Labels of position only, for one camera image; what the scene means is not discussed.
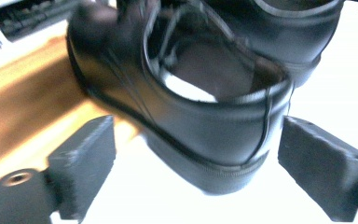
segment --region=wooden board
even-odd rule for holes
[[[0,68],[0,178],[47,168],[46,157],[90,119],[111,114],[79,89],[64,36]],[[137,129],[115,116],[117,150]]]

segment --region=rubber pad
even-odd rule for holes
[[[352,222],[358,149],[302,119],[286,117],[279,163],[333,221]]]
[[[116,157],[111,116],[93,119],[48,156],[62,219],[81,221]]]

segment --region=black rubber block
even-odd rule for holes
[[[42,173],[23,169],[0,179],[0,224],[49,224],[54,208]]]
[[[358,183],[358,149],[313,123],[286,117],[278,159],[333,221],[353,221],[357,207],[351,196]]]
[[[113,117],[93,119],[48,156],[62,219],[82,221],[109,175],[116,148]]]

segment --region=shoe opening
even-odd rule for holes
[[[196,7],[161,11],[148,39],[158,80],[187,99],[225,102],[284,79],[275,63],[241,50],[222,24]]]
[[[288,11],[303,11],[324,6],[334,0],[261,0],[271,7]]]

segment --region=dress shoe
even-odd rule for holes
[[[76,78],[145,129],[150,148],[210,194],[242,189],[288,113],[293,81],[201,1],[83,2],[69,21]]]
[[[344,0],[207,1],[247,47],[284,66],[296,87],[321,60]]]

